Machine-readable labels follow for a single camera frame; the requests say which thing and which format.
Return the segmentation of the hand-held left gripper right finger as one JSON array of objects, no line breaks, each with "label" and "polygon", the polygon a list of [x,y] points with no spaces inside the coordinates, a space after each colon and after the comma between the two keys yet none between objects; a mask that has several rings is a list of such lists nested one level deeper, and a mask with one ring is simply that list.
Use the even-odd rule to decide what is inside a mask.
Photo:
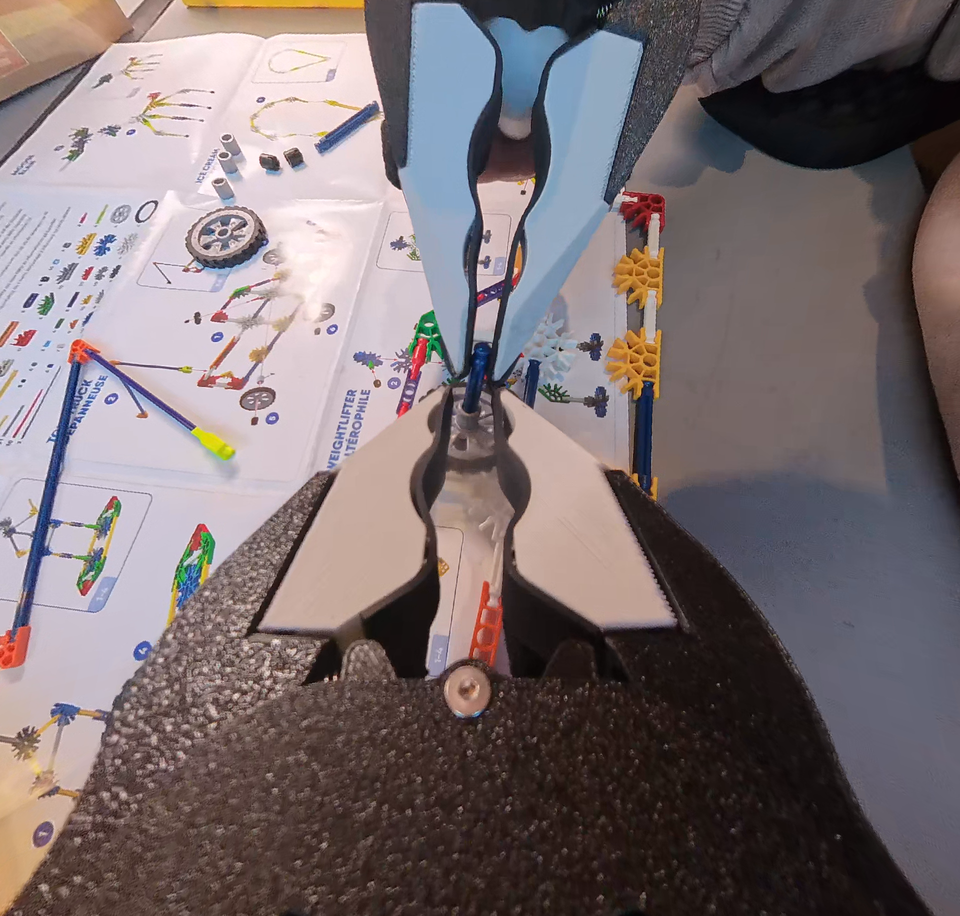
[{"label": "hand-held left gripper right finger", "polygon": [[510,673],[543,674],[567,641],[611,673],[611,638],[674,629],[676,614],[606,466],[515,395],[493,394],[492,409],[512,508],[501,586]]}]

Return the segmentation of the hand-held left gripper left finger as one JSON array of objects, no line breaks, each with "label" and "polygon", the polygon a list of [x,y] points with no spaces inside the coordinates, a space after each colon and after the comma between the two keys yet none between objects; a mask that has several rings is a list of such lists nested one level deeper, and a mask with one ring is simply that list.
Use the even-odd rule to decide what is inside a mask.
[{"label": "hand-held left gripper left finger", "polygon": [[440,600],[430,510],[445,484],[453,389],[438,389],[350,456],[284,563],[260,633],[378,642],[397,674],[426,674]]}]

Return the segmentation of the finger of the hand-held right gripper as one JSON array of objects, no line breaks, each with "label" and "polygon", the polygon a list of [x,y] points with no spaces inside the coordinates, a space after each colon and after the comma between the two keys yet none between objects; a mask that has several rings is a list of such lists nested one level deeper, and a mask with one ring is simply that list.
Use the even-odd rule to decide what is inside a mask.
[{"label": "finger of the hand-held right gripper", "polygon": [[501,73],[497,44],[461,4],[414,4],[402,191],[454,377],[467,370],[473,347],[476,188],[499,116]]},{"label": "finger of the hand-held right gripper", "polygon": [[607,193],[643,43],[599,30],[549,59],[534,102],[534,196],[521,278],[501,306],[495,370],[507,373],[609,211]]}]

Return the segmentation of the blue rod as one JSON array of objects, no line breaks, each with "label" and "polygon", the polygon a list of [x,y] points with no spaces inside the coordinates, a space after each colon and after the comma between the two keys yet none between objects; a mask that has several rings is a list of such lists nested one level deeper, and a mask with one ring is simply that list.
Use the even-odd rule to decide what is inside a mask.
[{"label": "blue rod", "polygon": [[476,416],[479,413],[491,350],[491,344],[488,342],[478,342],[474,346],[461,404],[462,412],[468,416]]},{"label": "blue rod", "polygon": [[319,155],[330,153],[330,151],[353,135],[359,132],[369,123],[381,117],[380,106],[377,101],[370,102],[366,106],[354,111],[354,113],[342,121],[332,130],[323,134],[315,143],[315,149]]}]

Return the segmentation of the small black toy wheel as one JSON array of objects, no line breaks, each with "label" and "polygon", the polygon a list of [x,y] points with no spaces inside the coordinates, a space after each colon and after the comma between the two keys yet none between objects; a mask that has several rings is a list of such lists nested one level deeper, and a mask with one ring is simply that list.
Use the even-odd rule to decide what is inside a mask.
[{"label": "small black toy wheel", "polygon": [[446,432],[443,461],[449,477],[465,477],[490,473],[498,465],[505,467],[510,478],[530,476],[518,449],[510,445],[514,423],[506,409],[509,390],[487,390],[481,394],[479,410],[468,414],[462,409],[462,393],[445,394],[428,415],[432,435]]},{"label": "small black toy wheel", "polygon": [[188,229],[187,253],[207,269],[228,269],[253,259],[267,244],[260,216],[245,206],[219,207],[201,216]]}]

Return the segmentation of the colourful construction toy model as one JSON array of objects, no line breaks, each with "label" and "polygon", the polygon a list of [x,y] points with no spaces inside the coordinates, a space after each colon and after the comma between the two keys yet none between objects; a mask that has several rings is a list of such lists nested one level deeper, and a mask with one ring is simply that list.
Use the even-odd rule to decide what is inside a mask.
[{"label": "colourful construction toy model", "polygon": [[[497,183],[493,214],[482,232],[478,260],[477,310],[494,317],[506,285],[507,252],[520,218],[521,197],[533,190],[534,179]],[[617,222],[604,222],[566,283],[539,320],[531,341],[511,370],[507,388],[557,429],[578,441],[613,467],[626,460],[628,430],[633,426],[630,478],[655,499],[652,475],[652,432],[655,400],[660,394],[662,333],[657,315],[663,303],[665,251],[661,237],[666,225],[666,200],[659,193],[622,190],[610,211]],[[639,233],[638,247],[627,250],[628,231]],[[424,275],[411,218],[394,207],[377,257],[383,270]],[[641,326],[628,328],[628,310],[642,311]],[[448,385],[450,375],[441,360],[441,336],[432,303],[419,315],[408,345],[390,364],[389,388],[399,401],[402,418],[428,391]],[[441,610],[431,635],[428,672],[439,673],[457,656],[468,655],[493,667],[506,664],[502,644],[502,600],[497,562],[478,583],[440,600]],[[464,642],[466,622],[472,623]]]}]

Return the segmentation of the grey desk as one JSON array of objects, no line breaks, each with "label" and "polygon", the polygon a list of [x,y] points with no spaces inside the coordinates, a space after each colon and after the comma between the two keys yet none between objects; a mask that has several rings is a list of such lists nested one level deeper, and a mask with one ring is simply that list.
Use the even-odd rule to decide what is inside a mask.
[{"label": "grey desk", "polygon": [[[412,409],[439,389],[463,399],[478,342],[483,392],[509,390],[522,356],[496,371],[534,105],[562,46],[483,27],[502,73],[472,348],[452,375],[438,330],[449,382]],[[467,655],[429,674],[442,598],[466,602],[497,562],[501,597],[513,508],[494,469],[447,475],[431,507],[425,674],[396,673],[372,639],[342,655],[330,637],[260,633],[335,473],[395,411],[174,615],[2,910],[958,914],[958,484],[909,273],[920,184],[907,154],[826,172],[751,145],[695,161],[717,133],[681,121],[692,49],[577,261],[622,190],[664,197],[655,498],[630,476],[639,428],[614,466],[572,439],[611,473],[676,627],[612,637],[607,674],[577,640],[512,674],[503,616],[493,667],[462,622]],[[480,314],[488,188],[531,178],[501,301]]]}]

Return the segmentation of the printed instruction sheet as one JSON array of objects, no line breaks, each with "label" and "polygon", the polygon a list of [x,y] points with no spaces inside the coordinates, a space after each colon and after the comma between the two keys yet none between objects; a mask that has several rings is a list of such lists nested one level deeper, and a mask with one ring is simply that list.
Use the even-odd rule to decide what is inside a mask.
[{"label": "printed instruction sheet", "polygon": [[[315,149],[377,98],[361,34],[116,44],[2,165],[2,632],[74,340],[236,451],[217,459],[83,366],[28,655],[2,669],[2,910],[65,827],[114,697],[174,615],[308,478],[395,418],[391,364],[430,309],[424,276],[378,267],[391,210],[407,211],[378,120]],[[224,133],[242,151],[234,175],[217,159]],[[292,147],[303,166],[284,160]],[[186,234],[229,206],[256,212],[268,242],[208,269]]]}]

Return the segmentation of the black rounded object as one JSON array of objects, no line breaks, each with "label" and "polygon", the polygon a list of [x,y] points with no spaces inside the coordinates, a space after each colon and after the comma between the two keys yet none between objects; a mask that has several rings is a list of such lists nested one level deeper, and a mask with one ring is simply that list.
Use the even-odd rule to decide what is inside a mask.
[{"label": "black rounded object", "polygon": [[917,63],[891,72],[850,69],[774,93],[760,77],[700,99],[704,111],[759,152],[810,169],[858,166],[959,118],[959,82]]}]

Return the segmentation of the blue rod V-shaped assembly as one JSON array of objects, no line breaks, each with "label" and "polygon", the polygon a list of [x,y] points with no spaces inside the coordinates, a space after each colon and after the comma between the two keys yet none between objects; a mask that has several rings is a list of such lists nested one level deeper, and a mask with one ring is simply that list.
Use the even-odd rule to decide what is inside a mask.
[{"label": "blue rod V-shaped assembly", "polygon": [[54,430],[53,448],[35,517],[19,599],[11,625],[6,633],[2,634],[1,638],[1,668],[3,670],[20,668],[28,655],[31,616],[41,575],[42,561],[52,553],[48,547],[48,542],[53,527],[56,495],[66,463],[70,428],[73,420],[79,416],[78,411],[74,410],[74,401],[79,394],[82,370],[90,361],[96,362],[103,370],[124,383],[128,389],[139,394],[174,423],[188,431],[210,454],[224,462],[232,460],[235,455],[235,449],[219,435],[201,428],[193,420],[187,418],[158,395],[138,383],[121,370],[118,364],[102,356],[101,351],[96,346],[92,346],[83,339],[74,340],[68,354],[70,370],[58,422]]}]

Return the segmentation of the cardboard toy box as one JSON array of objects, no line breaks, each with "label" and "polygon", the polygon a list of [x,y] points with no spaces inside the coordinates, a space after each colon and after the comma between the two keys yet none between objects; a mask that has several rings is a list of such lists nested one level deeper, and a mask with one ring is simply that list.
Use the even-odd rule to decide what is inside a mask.
[{"label": "cardboard toy box", "polygon": [[115,0],[1,0],[1,100],[97,57],[130,30]]}]

